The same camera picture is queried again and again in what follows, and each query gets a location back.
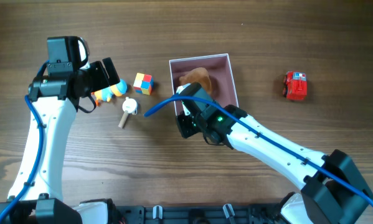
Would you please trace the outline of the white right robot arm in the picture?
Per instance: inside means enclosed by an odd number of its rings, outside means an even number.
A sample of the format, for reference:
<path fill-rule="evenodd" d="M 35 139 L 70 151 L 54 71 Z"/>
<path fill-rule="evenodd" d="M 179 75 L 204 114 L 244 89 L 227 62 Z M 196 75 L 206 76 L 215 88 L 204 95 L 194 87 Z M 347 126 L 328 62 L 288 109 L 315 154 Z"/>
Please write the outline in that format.
<path fill-rule="evenodd" d="M 287 196 L 275 220 L 288 223 L 355 223 L 373 193 L 344 152 L 330 155 L 302 147 L 262 126 L 244 110 L 185 102 L 177 114 L 184 138 L 202 133 L 214 144 L 244 152 L 286 177 L 299 190 Z"/>

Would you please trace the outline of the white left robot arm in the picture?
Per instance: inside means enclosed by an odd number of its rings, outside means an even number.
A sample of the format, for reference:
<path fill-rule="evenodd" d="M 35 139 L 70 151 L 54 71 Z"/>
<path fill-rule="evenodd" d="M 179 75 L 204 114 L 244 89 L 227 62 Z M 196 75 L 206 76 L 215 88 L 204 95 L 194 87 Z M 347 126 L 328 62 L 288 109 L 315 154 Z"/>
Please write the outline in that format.
<path fill-rule="evenodd" d="M 21 168 L 0 223 L 116 223 L 120 212 L 110 199 L 69 207 L 62 201 L 62 168 L 68 134 L 77 108 L 68 98 L 25 97 L 31 125 Z"/>

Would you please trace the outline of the brown plush toy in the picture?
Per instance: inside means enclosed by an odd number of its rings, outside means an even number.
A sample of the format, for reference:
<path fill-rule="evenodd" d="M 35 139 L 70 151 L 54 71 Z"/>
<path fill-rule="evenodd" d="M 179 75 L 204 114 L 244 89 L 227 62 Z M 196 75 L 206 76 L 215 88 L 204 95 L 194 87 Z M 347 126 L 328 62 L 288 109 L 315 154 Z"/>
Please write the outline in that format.
<path fill-rule="evenodd" d="M 208 70 L 206 68 L 195 68 L 179 78 L 180 85 L 194 82 L 199 83 L 208 94 L 212 93 L 212 83 L 209 78 Z"/>

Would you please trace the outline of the white pink-lined box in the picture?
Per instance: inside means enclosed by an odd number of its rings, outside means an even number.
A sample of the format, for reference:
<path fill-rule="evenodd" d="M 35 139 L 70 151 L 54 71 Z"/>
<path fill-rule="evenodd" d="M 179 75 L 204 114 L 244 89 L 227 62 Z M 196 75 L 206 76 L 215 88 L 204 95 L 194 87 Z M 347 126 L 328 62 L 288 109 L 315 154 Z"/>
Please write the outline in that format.
<path fill-rule="evenodd" d="M 227 105 L 239 106 L 228 54 L 205 55 L 170 60 L 169 69 L 173 94 L 176 93 L 180 85 L 179 78 L 198 67 L 207 69 L 213 88 L 211 97 L 216 102 L 222 107 Z"/>

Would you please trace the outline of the red toy fire truck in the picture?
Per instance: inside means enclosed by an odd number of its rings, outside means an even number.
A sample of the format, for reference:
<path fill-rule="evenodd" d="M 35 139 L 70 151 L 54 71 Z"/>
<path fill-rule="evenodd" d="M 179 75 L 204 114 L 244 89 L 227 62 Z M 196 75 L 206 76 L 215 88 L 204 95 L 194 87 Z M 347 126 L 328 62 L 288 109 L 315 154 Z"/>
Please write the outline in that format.
<path fill-rule="evenodd" d="M 302 101 L 307 96 L 308 82 L 303 72 L 289 71 L 283 79 L 283 96 L 288 100 Z"/>

